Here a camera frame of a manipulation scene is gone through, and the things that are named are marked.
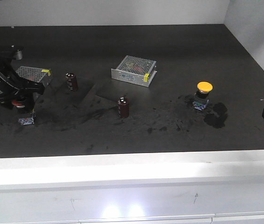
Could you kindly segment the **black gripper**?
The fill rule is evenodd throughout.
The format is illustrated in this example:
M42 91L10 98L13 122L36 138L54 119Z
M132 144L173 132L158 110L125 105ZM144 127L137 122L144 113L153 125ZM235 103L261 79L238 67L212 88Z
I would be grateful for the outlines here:
M26 107L26 98L19 95L30 93L43 94L45 87L42 83L33 82L16 75L11 66L14 52L22 49L20 45L0 47L0 106L13 109L14 106Z

